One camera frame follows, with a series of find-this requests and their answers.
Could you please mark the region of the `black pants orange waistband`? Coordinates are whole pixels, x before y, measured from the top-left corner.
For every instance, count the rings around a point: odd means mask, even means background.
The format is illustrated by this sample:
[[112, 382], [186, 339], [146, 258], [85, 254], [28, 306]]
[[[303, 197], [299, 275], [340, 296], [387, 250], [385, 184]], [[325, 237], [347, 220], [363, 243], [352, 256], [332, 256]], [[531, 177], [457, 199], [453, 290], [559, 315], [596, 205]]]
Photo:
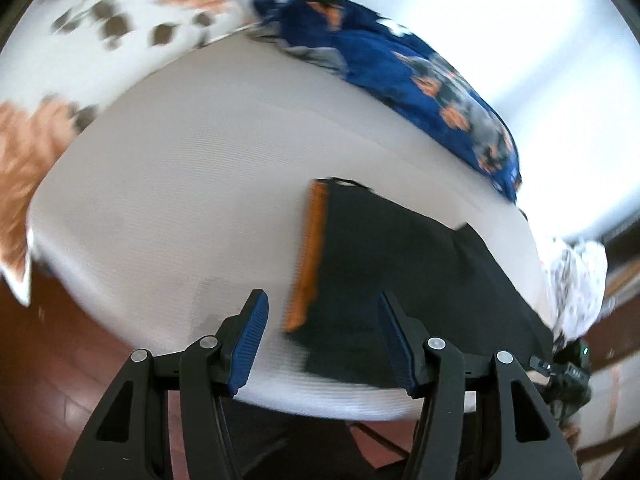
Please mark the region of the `black pants orange waistband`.
[[312, 181], [284, 321], [307, 373], [395, 387], [378, 325], [382, 292], [465, 353], [508, 350], [523, 365], [552, 357], [552, 331], [472, 226], [450, 229], [356, 183]]

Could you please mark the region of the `white dotted cloth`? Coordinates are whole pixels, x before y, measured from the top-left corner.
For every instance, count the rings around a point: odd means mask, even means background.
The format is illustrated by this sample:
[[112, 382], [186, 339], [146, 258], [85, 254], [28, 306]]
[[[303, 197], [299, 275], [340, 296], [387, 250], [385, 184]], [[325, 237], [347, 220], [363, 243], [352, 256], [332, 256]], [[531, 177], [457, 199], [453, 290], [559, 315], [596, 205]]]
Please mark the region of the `white dotted cloth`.
[[596, 240], [570, 246], [552, 238], [538, 248], [554, 343], [561, 347], [579, 339], [600, 316], [605, 293], [608, 258]]

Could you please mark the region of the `beige woven mattress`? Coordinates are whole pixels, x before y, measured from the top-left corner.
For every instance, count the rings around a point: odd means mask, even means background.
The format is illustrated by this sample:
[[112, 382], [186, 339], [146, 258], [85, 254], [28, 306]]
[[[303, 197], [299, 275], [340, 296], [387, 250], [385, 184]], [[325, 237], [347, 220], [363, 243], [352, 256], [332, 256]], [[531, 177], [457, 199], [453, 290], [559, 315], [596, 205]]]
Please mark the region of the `beige woven mattress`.
[[308, 184], [324, 177], [469, 224], [550, 320], [532, 232], [488, 180], [366, 92], [240, 34], [145, 78], [70, 144], [32, 199], [32, 246], [82, 310], [155, 354], [216, 332], [263, 289], [268, 325], [243, 402], [416, 416], [401, 390], [306, 373], [305, 352], [282, 334]]

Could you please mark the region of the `blue dog print blanket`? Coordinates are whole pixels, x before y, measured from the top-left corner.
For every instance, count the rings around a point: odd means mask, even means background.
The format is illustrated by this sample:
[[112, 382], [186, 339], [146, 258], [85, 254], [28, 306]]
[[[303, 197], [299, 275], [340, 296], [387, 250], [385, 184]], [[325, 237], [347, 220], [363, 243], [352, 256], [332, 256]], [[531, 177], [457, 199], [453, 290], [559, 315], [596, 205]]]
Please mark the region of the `blue dog print blanket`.
[[491, 180], [509, 202], [522, 183], [506, 123], [437, 51], [350, 0], [252, 0], [250, 32], [368, 92]]

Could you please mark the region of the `white floral pillow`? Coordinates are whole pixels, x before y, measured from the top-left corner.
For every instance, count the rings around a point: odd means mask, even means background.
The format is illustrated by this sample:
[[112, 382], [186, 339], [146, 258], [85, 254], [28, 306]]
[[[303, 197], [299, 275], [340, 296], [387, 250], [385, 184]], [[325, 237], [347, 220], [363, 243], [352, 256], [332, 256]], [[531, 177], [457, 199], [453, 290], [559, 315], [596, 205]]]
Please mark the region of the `white floral pillow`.
[[32, 0], [1, 51], [1, 276], [20, 304], [29, 204], [66, 148], [138, 81], [244, 23], [236, 0]]

